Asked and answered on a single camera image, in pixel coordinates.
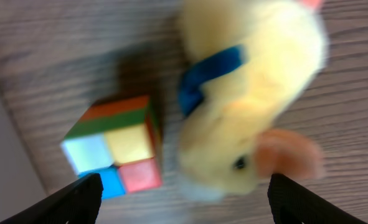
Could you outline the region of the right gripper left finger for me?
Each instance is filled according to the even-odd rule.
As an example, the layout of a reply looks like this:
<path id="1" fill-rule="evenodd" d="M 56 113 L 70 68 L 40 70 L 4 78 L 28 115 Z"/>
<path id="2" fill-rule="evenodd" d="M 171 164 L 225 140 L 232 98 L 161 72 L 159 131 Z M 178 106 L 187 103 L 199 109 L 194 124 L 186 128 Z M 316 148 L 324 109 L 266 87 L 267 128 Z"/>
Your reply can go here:
<path id="1" fill-rule="evenodd" d="M 95 224 L 102 192 L 100 174 L 87 174 L 0 224 Z"/>

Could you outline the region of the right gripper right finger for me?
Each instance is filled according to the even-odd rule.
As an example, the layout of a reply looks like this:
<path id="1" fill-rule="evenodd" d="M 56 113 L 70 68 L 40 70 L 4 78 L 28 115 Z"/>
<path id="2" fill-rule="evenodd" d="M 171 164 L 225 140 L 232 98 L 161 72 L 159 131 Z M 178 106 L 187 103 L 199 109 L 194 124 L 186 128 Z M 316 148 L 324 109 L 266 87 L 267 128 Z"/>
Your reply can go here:
<path id="1" fill-rule="evenodd" d="M 275 224 L 367 224 L 283 174 L 273 174 L 268 201 Z"/>

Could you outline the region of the multicoloured puzzle cube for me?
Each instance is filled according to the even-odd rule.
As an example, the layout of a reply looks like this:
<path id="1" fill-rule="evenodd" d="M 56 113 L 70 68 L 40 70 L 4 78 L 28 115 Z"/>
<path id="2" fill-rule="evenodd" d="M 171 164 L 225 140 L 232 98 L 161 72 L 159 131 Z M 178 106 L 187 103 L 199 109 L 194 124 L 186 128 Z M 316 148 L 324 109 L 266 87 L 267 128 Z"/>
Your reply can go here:
<path id="1" fill-rule="evenodd" d="M 60 144 L 78 177 L 97 173 L 102 199 L 163 184 L 163 144 L 149 96 L 91 106 Z"/>

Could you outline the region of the white plush duck toy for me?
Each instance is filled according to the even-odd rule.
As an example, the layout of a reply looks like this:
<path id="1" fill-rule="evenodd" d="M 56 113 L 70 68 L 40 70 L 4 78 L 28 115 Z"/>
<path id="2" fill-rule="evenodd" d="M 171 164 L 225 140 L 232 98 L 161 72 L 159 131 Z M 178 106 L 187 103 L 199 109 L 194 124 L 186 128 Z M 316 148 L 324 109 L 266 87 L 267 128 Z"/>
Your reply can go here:
<path id="1" fill-rule="evenodd" d="M 246 195 L 281 173 L 324 175 L 310 138 L 274 128 L 276 119 L 326 66 L 321 1 L 183 1 L 179 23 L 188 71 L 179 84 L 184 114 L 179 188 L 195 202 Z"/>

